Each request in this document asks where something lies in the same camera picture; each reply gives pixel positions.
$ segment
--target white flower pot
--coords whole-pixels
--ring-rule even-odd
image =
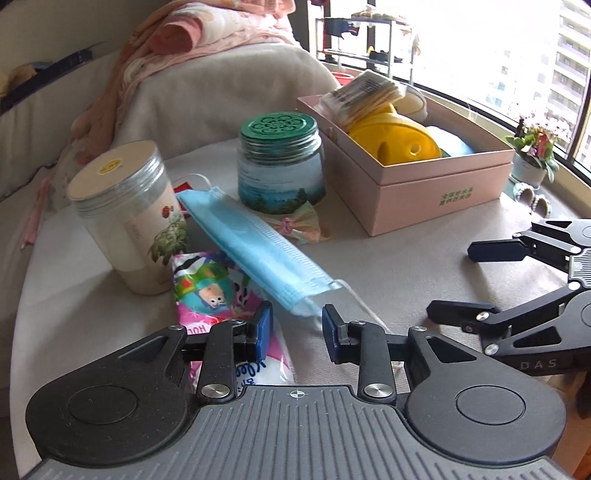
[[[515,182],[522,181],[537,189],[544,180],[546,171],[530,165],[516,153],[513,156],[513,169],[510,176]]]

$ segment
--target potted plant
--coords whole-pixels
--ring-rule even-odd
[[[505,141],[515,149],[511,179],[538,188],[546,174],[554,181],[554,172],[560,165],[554,159],[554,143],[560,136],[570,135],[569,125],[556,118],[532,113],[520,116],[515,135],[507,135]]]

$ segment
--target white cloth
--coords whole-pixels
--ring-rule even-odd
[[[201,173],[236,196],[236,159],[236,141],[229,141],[168,160],[166,166],[173,180]],[[373,238],[332,189],[317,210],[332,237],[302,250],[333,278],[347,281],[394,333],[406,334],[410,326],[423,323],[433,299],[492,301],[506,309],[555,290],[566,279],[529,258],[491,265],[466,258],[472,241],[510,238],[529,227],[527,211],[505,195]],[[194,225],[190,235],[193,249],[214,247]],[[363,318],[344,291],[327,294],[325,300],[346,320]],[[313,322],[276,308],[299,382],[356,385],[357,367],[330,362]],[[39,461],[24,414],[42,385],[175,322],[171,294],[130,293],[71,207],[48,220],[34,248],[14,336],[11,424],[19,473]],[[442,331],[478,347],[475,336],[454,327]],[[397,383],[400,391],[408,389],[403,375]]]
[[[113,146],[154,140],[164,158],[235,138],[249,118],[293,111],[338,87],[308,52],[283,44],[233,48],[169,67],[135,92]]]

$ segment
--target pink flower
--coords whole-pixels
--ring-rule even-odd
[[[544,157],[544,153],[546,152],[546,145],[548,144],[548,137],[546,134],[541,134],[538,137],[538,145],[537,150],[540,157]]]

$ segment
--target glass jar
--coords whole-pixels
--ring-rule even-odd
[[[262,115],[242,125],[240,141],[238,193],[250,209],[283,215],[326,194],[314,118],[297,112]]]
[[[67,194],[131,291],[171,287],[170,258],[185,250],[186,224],[154,142],[102,154],[78,172]]]

